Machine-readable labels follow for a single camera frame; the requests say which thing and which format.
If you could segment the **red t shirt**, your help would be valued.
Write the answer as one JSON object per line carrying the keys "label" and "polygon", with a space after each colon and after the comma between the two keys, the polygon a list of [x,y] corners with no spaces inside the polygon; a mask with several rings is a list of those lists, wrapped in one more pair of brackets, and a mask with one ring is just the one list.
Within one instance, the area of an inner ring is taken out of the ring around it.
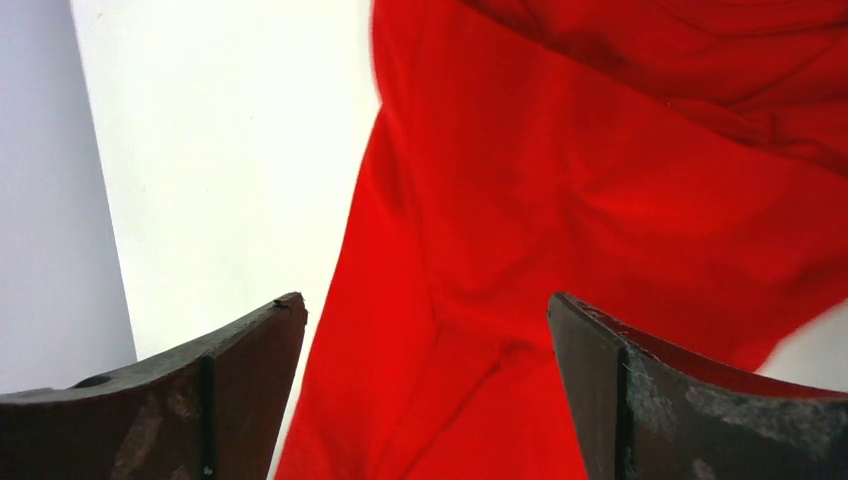
{"label": "red t shirt", "polygon": [[847,296],[843,1],[377,1],[280,479],[581,479],[566,291],[754,370]]}

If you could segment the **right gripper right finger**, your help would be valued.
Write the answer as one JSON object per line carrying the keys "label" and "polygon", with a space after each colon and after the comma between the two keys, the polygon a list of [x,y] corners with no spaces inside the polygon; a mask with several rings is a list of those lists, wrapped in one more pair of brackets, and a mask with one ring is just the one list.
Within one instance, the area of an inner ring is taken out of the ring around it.
{"label": "right gripper right finger", "polygon": [[847,396],[705,358],[558,293],[547,320],[592,479],[843,479]]}

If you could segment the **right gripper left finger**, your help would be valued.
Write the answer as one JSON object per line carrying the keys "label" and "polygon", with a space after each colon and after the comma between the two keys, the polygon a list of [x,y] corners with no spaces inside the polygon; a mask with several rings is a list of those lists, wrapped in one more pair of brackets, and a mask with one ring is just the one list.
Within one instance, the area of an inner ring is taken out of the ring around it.
{"label": "right gripper left finger", "polygon": [[289,293],[67,389],[1,398],[5,479],[263,479],[308,313]]}

